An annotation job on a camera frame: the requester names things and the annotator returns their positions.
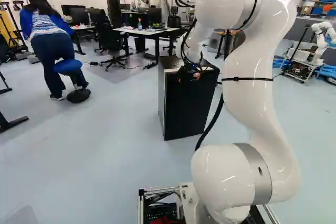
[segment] bottle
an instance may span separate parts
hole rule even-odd
[[[141,25],[141,19],[139,18],[139,23],[138,23],[138,30],[141,31],[142,30],[142,25]]]

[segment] dark jeans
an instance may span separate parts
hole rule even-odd
[[[75,52],[73,51],[73,44],[68,34],[46,34],[37,35],[31,40],[33,50],[40,60],[44,68],[44,78],[51,93],[60,97],[65,85],[58,73],[54,72],[55,60],[74,59]],[[86,80],[82,71],[76,74],[77,85],[86,87]]]

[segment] blue stool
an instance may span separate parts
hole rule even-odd
[[[77,82],[78,74],[82,74],[80,68],[83,66],[82,62],[75,59],[61,60],[54,66],[54,71],[64,76],[69,76],[72,80],[75,90],[71,91],[67,95],[67,100],[72,103],[80,103],[87,100],[91,94],[91,91],[85,87],[79,87]]]

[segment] black box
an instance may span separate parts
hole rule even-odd
[[[203,133],[212,98],[217,86],[219,69],[203,60],[198,81],[179,82],[177,71],[183,61],[176,56],[159,58],[159,116],[163,139]]]

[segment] patterned shirt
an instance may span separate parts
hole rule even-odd
[[[38,11],[33,12],[33,27],[29,40],[38,35],[65,33],[64,30],[55,25],[48,15],[40,15]]]

